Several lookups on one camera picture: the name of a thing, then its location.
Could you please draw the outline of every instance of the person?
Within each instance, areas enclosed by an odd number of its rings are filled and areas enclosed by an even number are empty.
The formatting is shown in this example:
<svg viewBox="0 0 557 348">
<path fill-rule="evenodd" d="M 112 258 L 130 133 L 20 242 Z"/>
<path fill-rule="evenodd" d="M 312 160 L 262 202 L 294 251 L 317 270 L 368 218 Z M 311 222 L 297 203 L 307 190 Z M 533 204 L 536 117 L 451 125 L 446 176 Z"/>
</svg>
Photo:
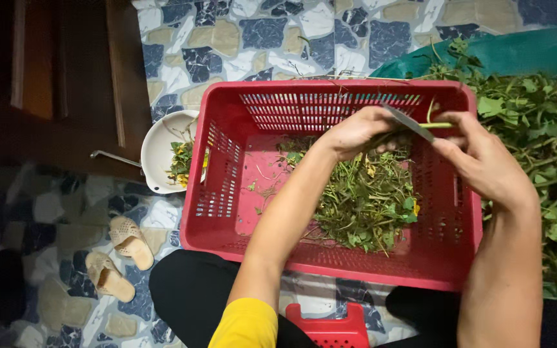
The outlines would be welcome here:
<svg viewBox="0 0 557 348">
<path fill-rule="evenodd" d="M 462 136 L 431 145 L 469 186 L 494 202 L 493 217 L 461 296 L 409 287 L 388 295 L 389 312 L 410 321 L 419 334 L 383 346 L 557 346 L 547 341 L 557 343 L 557 302 L 546 302 L 552 320 L 542 324 L 541 214 L 534 186 L 475 115 L 447 112 L 440 120 L 452 122 Z M 335 165 L 394 124 L 386 109 L 364 107 L 321 136 L 268 205 L 241 265 L 187 250 L 162 259 L 149 284 L 157 315 L 189 348 L 316 347 L 277 314 L 283 266 Z"/>
</svg>

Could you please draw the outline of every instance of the black pants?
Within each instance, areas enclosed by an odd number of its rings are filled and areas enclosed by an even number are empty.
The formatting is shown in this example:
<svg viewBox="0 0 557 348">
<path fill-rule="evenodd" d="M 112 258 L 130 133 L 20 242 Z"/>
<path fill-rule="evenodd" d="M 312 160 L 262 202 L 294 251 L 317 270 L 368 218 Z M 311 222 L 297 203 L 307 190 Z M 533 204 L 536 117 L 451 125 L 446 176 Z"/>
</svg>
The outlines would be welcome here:
<svg viewBox="0 0 557 348">
<path fill-rule="evenodd" d="M 175 250 L 151 271 L 154 309 L 188 348 L 206 348 L 219 325 L 239 264 L 190 250 Z M 386 297 L 392 315 L 419 334 L 382 345 L 385 348 L 455 348 L 458 294 L 397 287 Z M 278 316 L 277 347 L 316 345 L 295 324 Z M 557 347 L 557 301 L 545 300 L 541 347 Z"/>
</svg>

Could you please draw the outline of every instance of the wooden door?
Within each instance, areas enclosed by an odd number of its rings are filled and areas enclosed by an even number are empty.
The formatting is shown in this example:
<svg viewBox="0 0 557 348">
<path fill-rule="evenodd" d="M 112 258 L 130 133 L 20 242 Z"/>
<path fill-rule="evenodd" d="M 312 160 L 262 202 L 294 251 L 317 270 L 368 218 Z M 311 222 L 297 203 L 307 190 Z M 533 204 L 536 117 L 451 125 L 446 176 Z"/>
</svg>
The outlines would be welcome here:
<svg viewBox="0 0 557 348">
<path fill-rule="evenodd" d="M 0 153 L 142 180 L 151 113 L 128 0 L 0 2 Z"/>
</svg>

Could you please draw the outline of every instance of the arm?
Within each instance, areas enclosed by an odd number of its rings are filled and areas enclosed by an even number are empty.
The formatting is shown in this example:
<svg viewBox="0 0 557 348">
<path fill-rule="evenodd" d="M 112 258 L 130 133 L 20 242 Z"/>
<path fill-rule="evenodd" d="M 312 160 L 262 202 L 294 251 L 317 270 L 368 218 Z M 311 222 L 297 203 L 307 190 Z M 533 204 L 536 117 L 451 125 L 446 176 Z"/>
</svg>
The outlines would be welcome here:
<svg viewBox="0 0 557 348">
<path fill-rule="evenodd" d="M 277 311 L 283 267 L 309 224 L 334 166 L 353 158 L 375 134 L 390 130 L 386 120 L 391 117 L 380 107 L 363 108 L 306 152 L 255 226 L 227 304 L 252 297 Z"/>
<path fill-rule="evenodd" d="M 458 125 L 465 138 L 436 139 L 433 146 L 494 202 L 462 296 L 459 347 L 538 347 L 543 280 L 536 189 L 500 139 L 472 115 L 446 113 L 443 118 Z"/>
</svg>

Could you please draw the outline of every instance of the white bowl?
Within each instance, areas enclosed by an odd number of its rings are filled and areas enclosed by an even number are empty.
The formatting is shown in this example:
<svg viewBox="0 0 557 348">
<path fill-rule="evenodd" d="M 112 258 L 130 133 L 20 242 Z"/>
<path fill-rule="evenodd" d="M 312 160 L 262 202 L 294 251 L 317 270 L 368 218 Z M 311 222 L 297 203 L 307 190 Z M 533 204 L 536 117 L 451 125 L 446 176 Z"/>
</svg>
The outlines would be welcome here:
<svg viewBox="0 0 557 348">
<path fill-rule="evenodd" d="M 171 143 L 187 142 L 188 133 L 185 132 L 186 126 L 191 124 L 191 136 L 195 139 L 197 132 L 197 120 L 199 111 L 182 110 L 165 115 L 150 128 L 141 146 L 141 167 L 145 173 L 145 182 L 150 190 L 156 193 L 174 193 L 186 191 L 180 183 L 167 178 L 167 171 L 171 168 L 171 159 L 173 151 L 171 151 Z M 201 175 L 201 181 L 205 178 L 205 173 Z"/>
</svg>

